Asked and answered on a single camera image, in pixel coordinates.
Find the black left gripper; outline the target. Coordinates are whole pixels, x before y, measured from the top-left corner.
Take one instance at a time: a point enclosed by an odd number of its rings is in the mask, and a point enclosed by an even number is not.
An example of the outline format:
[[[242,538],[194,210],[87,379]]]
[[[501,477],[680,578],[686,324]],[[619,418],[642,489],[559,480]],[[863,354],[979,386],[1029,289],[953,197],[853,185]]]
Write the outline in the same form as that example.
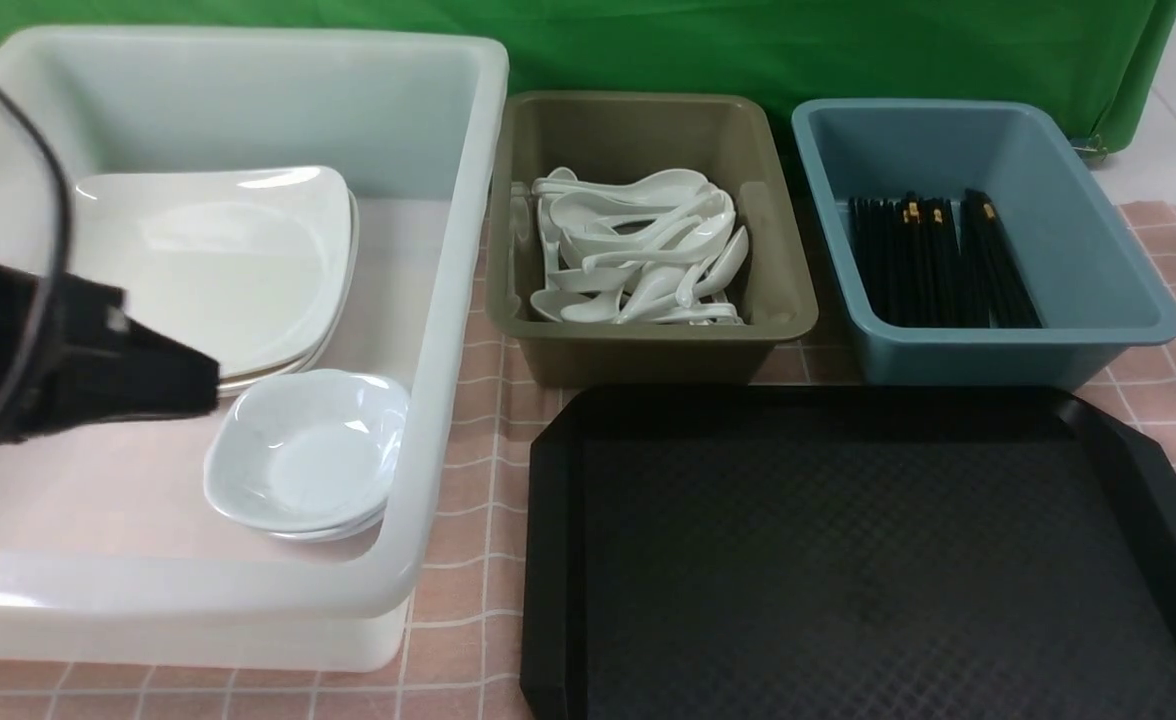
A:
[[[125,313],[112,284],[0,264],[0,445],[218,409],[221,369]]]

